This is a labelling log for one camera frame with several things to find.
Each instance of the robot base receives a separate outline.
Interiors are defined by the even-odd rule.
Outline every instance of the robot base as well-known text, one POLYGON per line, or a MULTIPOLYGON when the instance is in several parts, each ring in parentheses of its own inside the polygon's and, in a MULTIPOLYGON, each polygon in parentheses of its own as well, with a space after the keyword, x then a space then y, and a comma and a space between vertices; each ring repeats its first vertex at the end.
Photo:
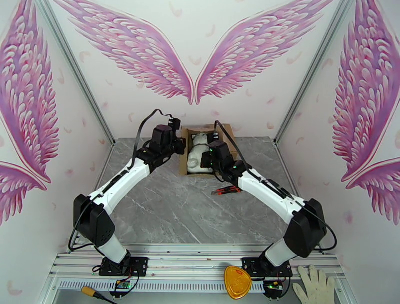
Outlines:
POLYGON ((117 264, 108 258, 104 258, 99 276, 105 277, 145 277, 147 273, 148 257, 127 257, 121 263, 117 264))
POLYGON ((244 257, 241 259, 241 265, 252 278, 289 278, 293 277, 292 267, 287 261, 279 267, 266 271, 261 267, 260 257, 244 257))

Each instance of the pink angel wings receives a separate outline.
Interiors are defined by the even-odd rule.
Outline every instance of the pink angel wings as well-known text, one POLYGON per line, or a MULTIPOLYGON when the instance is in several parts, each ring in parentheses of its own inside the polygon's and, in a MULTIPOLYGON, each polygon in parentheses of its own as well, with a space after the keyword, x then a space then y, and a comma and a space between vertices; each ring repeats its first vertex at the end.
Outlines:
POLYGON ((167 37, 154 25, 86 0, 54 0, 78 32, 120 69, 155 93, 182 95, 191 105, 206 95, 234 92, 295 46, 333 0, 295 0, 231 27, 215 47, 195 88, 167 37))
POLYGON ((19 3, 1 43, 0 71, 0 118, 27 168, 0 164, 0 216, 7 221, 21 212, 27 191, 46 190, 40 180, 51 183, 46 164, 57 156, 59 141, 51 63, 32 0, 19 3))
POLYGON ((372 207, 399 223, 399 160, 367 167, 399 105, 400 55, 375 0, 357 0, 355 23, 344 38, 336 89, 336 155, 347 162, 342 181, 360 186, 372 197, 372 207))

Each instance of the marble tabletop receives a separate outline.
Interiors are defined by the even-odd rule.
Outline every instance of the marble tabletop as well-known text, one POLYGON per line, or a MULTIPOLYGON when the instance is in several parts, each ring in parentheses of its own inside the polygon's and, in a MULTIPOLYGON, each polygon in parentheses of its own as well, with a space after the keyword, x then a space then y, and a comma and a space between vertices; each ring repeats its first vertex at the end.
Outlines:
MULTIPOLYGON (((250 165, 291 191, 268 137, 243 137, 236 141, 250 165)), ((134 142, 134 138, 117 141, 103 183, 128 163, 134 142)), ((229 184, 215 178, 180 176, 178 166, 179 156, 174 155, 116 207, 111 217, 123 244, 270 244, 284 235, 287 225, 252 195, 211 195, 229 184)))

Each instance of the plush toy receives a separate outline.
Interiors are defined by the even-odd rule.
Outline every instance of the plush toy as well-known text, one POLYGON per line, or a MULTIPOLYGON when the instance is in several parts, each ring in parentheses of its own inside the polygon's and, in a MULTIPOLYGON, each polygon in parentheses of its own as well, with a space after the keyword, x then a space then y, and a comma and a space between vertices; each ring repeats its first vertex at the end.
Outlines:
POLYGON ((212 173, 211 168, 202 168, 202 156, 204 152, 210 151, 207 134, 198 133, 191 136, 193 148, 187 157, 187 172, 189 173, 212 173))

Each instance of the white work glove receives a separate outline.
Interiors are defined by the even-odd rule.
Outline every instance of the white work glove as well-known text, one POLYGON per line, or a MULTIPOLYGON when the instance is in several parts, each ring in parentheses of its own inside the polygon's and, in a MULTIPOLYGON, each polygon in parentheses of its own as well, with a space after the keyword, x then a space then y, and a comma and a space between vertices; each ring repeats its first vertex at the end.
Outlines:
POLYGON ((325 272, 320 270, 318 278, 318 271, 314 265, 309 267, 309 276, 301 266, 298 267, 298 272, 307 295, 297 283, 293 284, 293 289, 302 304, 335 304, 335 279, 333 277, 327 280, 325 272))

